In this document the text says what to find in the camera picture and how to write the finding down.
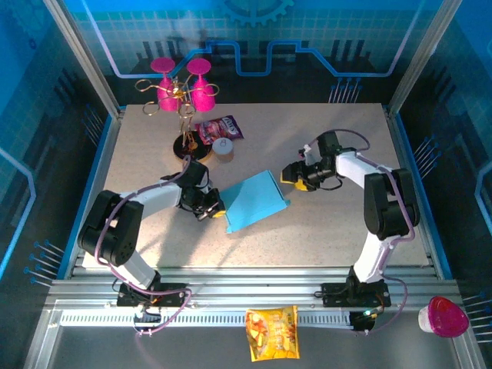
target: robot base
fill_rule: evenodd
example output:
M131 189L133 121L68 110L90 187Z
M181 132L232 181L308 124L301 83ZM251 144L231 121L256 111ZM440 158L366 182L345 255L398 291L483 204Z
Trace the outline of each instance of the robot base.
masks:
M324 308L377 308L384 303L384 307L391 306L391 299L384 282L366 284L351 294L346 283L323 283L321 296Z
M156 286L155 291L164 292L171 290L180 290L186 288L184 283L160 283ZM120 291L118 293L118 300L116 306L121 307L134 307L142 302L148 302L149 306L152 307L166 307L166 308L179 308L185 302L185 296L183 294L169 294L166 296L151 296L150 294L141 294L126 284L122 283L120 286Z
M201 141L198 132L190 131L190 134L193 136L194 143L188 143L187 141L186 145L183 147L183 135L179 135L172 146L172 151L180 159L184 158L186 155L191 155L193 160L206 160L211 153L212 145L205 145Z

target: pink cup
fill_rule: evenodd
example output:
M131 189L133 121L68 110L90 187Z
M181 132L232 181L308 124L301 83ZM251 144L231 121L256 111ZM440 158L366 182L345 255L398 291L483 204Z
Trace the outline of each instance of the pink cup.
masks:
M436 296L419 312L418 324L424 332L441 337L458 337L468 329L470 322L454 302Z
M194 90L191 92L194 106L198 111L212 110L215 106L215 96L211 96L214 94L214 88L207 86L208 82L203 78L203 75L210 71L210 62L203 58L197 58L190 61L186 68L190 73L198 76L198 80L191 88Z
M178 107L181 106L181 101L173 97L172 80L168 77L168 73L175 68L175 62L171 58L157 58L152 61L151 68L164 76L159 86L165 88L166 91L157 89L159 107L165 111L177 111Z

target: snack bag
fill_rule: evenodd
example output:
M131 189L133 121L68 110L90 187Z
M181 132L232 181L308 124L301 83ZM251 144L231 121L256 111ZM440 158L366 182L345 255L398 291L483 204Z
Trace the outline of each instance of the snack bag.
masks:
M246 311L251 361L299 359L298 307Z
M230 140L244 138L238 123L232 115L197 123L194 127L206 145L212 145L220 137L226 137Z

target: gear logo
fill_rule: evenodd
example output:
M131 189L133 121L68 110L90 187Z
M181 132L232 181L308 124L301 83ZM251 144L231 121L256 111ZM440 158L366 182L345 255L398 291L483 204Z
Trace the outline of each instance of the gear logo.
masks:
M256 27L258 23L266 25L269 20L275 22L293 4L292 0L222 0L220 7L232 21Z

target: blue line graphic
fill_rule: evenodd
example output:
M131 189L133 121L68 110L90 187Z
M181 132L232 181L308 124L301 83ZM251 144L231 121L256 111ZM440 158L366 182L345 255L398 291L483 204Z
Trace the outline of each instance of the blue line graphic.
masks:
M29 184L29 192L30 192L30 197L27 205L25 206L24 211L22 212L21 219L19 220L17 224L17 228L15 229L14 234L12 235L12 239L10 240L10 244L8 244L7 251L5 252L5 256L2 259L2 262L0 264L0 280L3 277L3 274L5 273L5 269L7 268L8 262L10 261L10 258L12 257L12 253L14 252L15 246L17 245L18 238L20 237L22 230L24 229L25 222L28 220L29 213L31 212L32 205L34 204L34 201L36 200L36 190L34 186L34 178L32 177L32 173L19 161L17 161L15 158L13 158L7 151L5 151L3 148L0 148L0 155L7 159L7 161L14 165L28 180Z
M363 73L363 72L339 72L336 71L333 65L331 65L325 58L324 56L316 49L316 48L303 48L301 44L301 40L275 40L271 41L268 43L267 46L267 65L264 71L242 71L241 68L241 53L240 53L240 48L239 44L236 41L206 41L205 42L205 47L204 48L196 48L195 50L191 50L185 57L184 59L176 65L175 69L170 73L171 77L174 77L195 55L200 55L200 54L211 54L212 53L212 47L215 45L222 45L222 46L232 46L234 48L234 57L235 57L235 64L236 64L236 73L240 75L241 77L265 77L271 73L271 64L272 64L272 52L273 52L273 47L276 45L293 45L295 46L295 52L296 53L301 53L301 54L312 54L317 60L320 61L320 63L334 76L334 77L372 77L372 78L385 78L390 76L394 68L396 67L396 64L398 62L398 59L401 56L401 53L403 52L405 45L407 44L407 41L410 37L411 32L413 31L415 27L415 23L418 20L419 15L422 12L422 9L424 8L426 0L422 0L421 3L419 4L417 11L414 14L414 17L411 20L410 25L408 26L408 30L405 33L405 36L401 40L400 46L398 47L398 50L393 58L393 61L390 65L390 68L388 69L387 72L385 73ZM118 66L115 63L115 60L113 59L111 52L109 51L109 47L106 44L106 41L102 37L102 33L99 30L99 27L94 20L94 17L92 16L91 11L89 10L87 4L85 3L85 0L82 0L82 4L84 5L85 12L87 13L87 16L89 18L89 21L92 24L92 27L95 30L96 35L98 36L99 42L101 42L101 46L103 50L105 51L106 57L109 60L109 64L111 65L111 68L113 69L113 72L119 77L119 78L161 78L162 74L161 73L147 73L147 74L136 74L136 75L124 75L118 70Z
M485 202L480 195L480 190L482 189L482 186L484 184L484 177L489 171L492 171L492 161L488 164L485 164L485 166L483 166L482 169L478 171L477 185L475 186L474 195L475 200L477 200L478 207L480 208L480 212L484 217L485 224L487 225L487 228L489 228L490 234L492 234L492 219L490 219L490 214L487 211L487 206L485 206Z

